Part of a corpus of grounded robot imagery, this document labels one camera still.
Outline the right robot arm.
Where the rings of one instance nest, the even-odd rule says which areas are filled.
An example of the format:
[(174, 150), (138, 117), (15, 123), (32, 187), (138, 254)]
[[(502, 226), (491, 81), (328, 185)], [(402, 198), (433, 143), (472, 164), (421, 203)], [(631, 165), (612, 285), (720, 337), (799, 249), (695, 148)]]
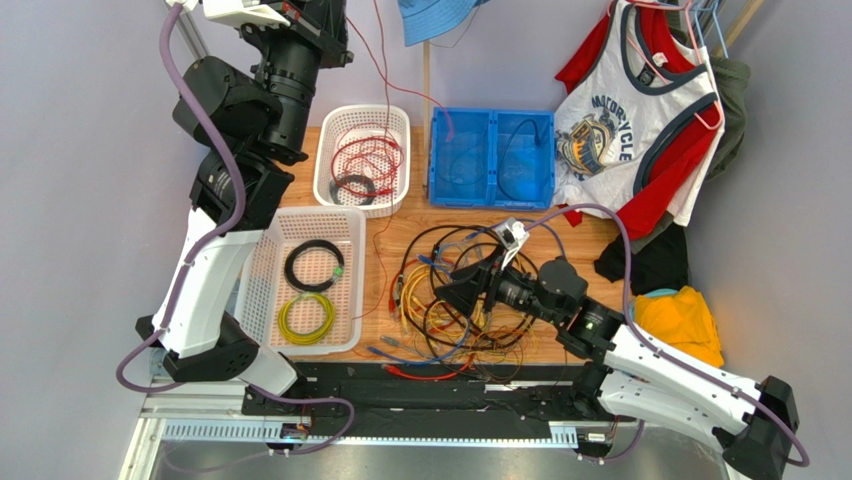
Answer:
[(435, 295), (464, 315), (503, 304), (550, 323), (564, 349), (585, 362), (577, 397), (696, 440), (747, 478), (780, 479), (787, 467), (808, 465), (788, 383), (774, 376), (757, 382), (704, 363), (592, 299), (587, 288), (563, 257), (529, 274), (497, 250), (451, 273)]

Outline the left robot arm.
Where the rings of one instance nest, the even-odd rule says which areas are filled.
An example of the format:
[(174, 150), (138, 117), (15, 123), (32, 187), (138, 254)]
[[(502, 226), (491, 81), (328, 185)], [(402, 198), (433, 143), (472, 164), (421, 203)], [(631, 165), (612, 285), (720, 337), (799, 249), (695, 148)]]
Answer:
[(297, 371), (258, 343), (226, 310), (244, 262), (271, 226), (306, 159), (303, 141), (318, 74), (353, 60), (342, 1), (205, 1), (207, 20), (234, 29), (260, 59), (249, 72), (207, 55), (180, 71), (170, 41), (195, 8), (173, 1), (159, 34), (163, 66), (178, 90), (172, 117), (208, 147), (190, 191), (187, 231), (168, 292), (135, 325), (174, 385), (240, 379), (268, 395)]

